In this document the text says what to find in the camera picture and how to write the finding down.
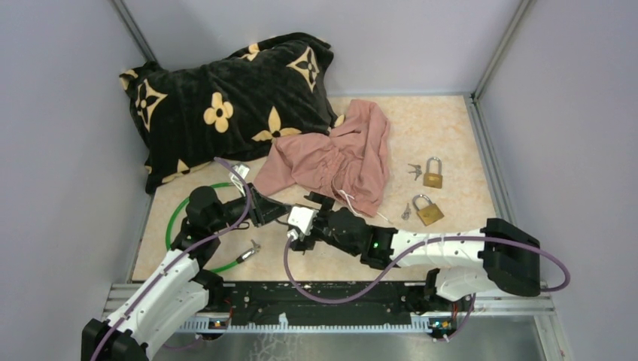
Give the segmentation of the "green cable lock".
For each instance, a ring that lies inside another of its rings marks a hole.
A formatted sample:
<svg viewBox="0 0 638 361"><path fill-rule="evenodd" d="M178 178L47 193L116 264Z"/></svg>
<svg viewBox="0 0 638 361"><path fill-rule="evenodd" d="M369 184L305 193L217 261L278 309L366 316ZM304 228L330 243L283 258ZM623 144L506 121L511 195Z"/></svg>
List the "green cable lock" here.
<svg viewBox="0 0 638 361"><path fill-rule="evenodd" d="M167 251L175 249L186 250L197 241L228 229L232 222L236 221L244 209L245 200L240 197L240 199L231 201L228 205L223 206L217 197L215 189L224 187L234 187L234 185L226 182L197 187L176 207L166 228L165 243ZM181 222L180 232L171 243L170 237L173 233L173 226L182 211L186 215ZM218 268L209 269L209 271L219 274L236 267L259 253L261 246L254 240L251 240L251 243L252 247L241 253L234 261ZM220 240L216 238L195 249L193 255L196 256L201 265L205 265L212 258L219 245Z"/></svg>

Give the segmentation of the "brass padlock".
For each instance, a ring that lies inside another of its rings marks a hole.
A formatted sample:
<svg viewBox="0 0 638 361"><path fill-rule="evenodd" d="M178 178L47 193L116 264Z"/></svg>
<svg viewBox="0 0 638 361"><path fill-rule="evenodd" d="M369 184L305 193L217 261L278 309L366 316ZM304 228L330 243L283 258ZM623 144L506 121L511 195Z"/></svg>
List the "brass padlock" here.
<svg viewBox="0 0 638 361"><path fill-rule="evenodd" d="M444 217L439 206L424 194L417 194L412 198L412 205L406 206L406 209L401 214L401 219L408 220L412 214L412 209L415 210L417 218L424 226L431 226Z"/></svg>
<svg viewBox="0 0 638 361"><path fill-rule="evenodd" d="M436 163L436 171L431 171L431 165ZM425 171L422 170L422 167L417 164L409 164L413 168L412 171L409 171L409 174L415 175L415 180L417 180L420 176L423 177L423 185L425 187L441 189L443 187L443 176L442 176L442 160L439 157L432 156L426 161Z"/></svg>

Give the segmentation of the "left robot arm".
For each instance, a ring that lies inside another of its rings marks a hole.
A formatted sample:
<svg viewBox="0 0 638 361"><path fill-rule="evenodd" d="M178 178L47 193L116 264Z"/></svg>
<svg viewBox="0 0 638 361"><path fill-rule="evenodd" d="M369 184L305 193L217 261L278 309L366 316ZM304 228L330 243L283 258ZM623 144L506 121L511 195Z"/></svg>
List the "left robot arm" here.
<svg viewBox="0 0 638 361"><path fill-rule="evenodd" d="M213 187L189 196L181 231L153 274L105 320L90 320L81 334L82 360L151 360L198 311L216 311L225 300L223 278L205 270L220 237L249 220L265 226L290 205L261 195L253 184L223 203Z"/></svg>

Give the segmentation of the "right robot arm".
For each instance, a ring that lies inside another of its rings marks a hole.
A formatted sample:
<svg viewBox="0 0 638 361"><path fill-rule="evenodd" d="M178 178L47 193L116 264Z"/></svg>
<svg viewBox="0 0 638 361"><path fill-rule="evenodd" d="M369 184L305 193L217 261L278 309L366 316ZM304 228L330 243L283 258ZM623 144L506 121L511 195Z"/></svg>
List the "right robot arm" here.
<svg viewBox="0 0 638 361"><path fill-rule="evenodd" d="M295 205L287 217L290 249L311 250L322 241L383 275L390 269L424 266L424 301L433 310L473 293L501 290L514 296L541 293L539 241L500 218L479 229L417 233L369 225L362 217L317 193L308 200L321 208Z"/></svg>

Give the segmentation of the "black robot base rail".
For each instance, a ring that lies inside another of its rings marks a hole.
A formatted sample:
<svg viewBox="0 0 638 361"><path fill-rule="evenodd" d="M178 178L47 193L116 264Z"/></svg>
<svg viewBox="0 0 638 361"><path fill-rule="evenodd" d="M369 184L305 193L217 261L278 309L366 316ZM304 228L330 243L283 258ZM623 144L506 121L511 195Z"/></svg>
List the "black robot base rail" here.
<svg viewBox="0 0 638 361"><path fill-rule="evenodd" d="M454 329L470 296L450 301L424 283L381 281L237 281L216 288L199 311L210 330Z"/></svg>

